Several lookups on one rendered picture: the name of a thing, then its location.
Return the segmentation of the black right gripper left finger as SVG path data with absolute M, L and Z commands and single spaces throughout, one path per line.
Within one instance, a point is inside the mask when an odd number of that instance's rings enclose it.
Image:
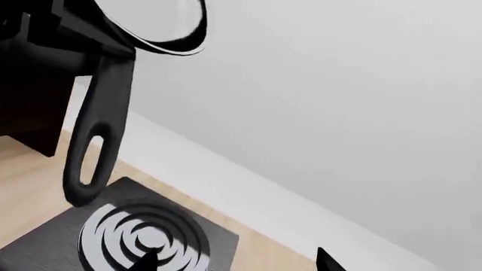
M 136 261 L 129 271 L 157 271 L 157 252 L 153 248 Z

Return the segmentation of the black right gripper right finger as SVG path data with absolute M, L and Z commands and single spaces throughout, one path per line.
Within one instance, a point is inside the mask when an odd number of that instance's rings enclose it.
M 317 271 L 346 271 L 331 255 L 323 248 L 317 249 Z

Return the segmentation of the black frying pan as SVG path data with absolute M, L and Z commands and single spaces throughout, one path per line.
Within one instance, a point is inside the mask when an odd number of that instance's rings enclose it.
M 121 146 L 130 103 L 137 49 L 171 56 L 192 56 L 204 49 L 208 34 L 206 0 L 200 21 L 188 35 L 169 41 L 149 41 L 110 20 L 95 0 L 63 0 L 62 22 L 68 29 L 98 42 L 99 62 L 75 121 L 63 172 L 65 198 L 82 207 L 98 197 L 111 177 Z M 103 139 L 92 180 L 82 184 L 80 173 L 91 139 Z

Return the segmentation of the dark brown wooden cabinet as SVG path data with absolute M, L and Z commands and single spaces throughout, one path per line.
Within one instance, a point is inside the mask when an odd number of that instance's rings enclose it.
M 73 75 L 0 56 L 0 137 L 55 155 L 74 82 Z

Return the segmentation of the grey spiral stove burner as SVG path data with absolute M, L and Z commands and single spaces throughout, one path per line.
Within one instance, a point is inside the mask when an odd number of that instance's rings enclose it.
M 156 202 L 108 203 L 84 223 L 78 255 L 84 271 L 129 271 L 151 249 L 157 271 L 208 271 L 210 245 L 187 212 Z

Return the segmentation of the dark grey electric stove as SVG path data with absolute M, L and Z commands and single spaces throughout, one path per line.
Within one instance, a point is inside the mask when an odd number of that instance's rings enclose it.
M 0 248 L 0 271 L 230 271 L 239 237 L 131 178 Z

